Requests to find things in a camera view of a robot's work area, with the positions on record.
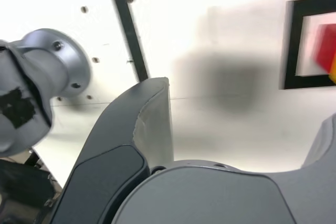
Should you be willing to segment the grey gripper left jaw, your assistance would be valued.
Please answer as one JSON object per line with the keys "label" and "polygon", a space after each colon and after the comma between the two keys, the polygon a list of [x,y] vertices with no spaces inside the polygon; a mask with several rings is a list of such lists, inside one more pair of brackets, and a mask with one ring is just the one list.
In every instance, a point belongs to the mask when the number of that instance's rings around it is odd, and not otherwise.
{"label": "grey gripper left jaw", "polygon": [[99,116],[51,223],[111,223],[120,205],[151,169],[174,159],[169,80],[131,87]]}

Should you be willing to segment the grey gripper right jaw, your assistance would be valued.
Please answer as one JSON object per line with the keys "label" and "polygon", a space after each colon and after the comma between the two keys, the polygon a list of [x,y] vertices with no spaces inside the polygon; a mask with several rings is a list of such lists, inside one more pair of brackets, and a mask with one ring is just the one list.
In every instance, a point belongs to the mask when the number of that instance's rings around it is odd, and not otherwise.
{"label": "grey gripper right jaw", "polygon": [[174,166],[142,182],[113,223],[335,223],[335,117],[322,123],[300,169]]}

